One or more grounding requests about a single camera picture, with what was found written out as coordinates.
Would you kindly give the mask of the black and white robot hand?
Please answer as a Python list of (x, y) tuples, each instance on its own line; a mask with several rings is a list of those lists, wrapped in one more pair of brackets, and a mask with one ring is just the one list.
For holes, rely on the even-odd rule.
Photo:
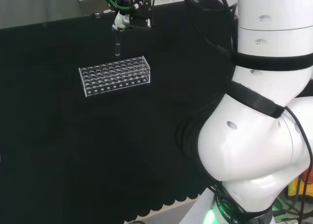
[(154, 7), (152, 0), (108, 0), (108, 4), (115, 11), (113, 31), (151, 27)]

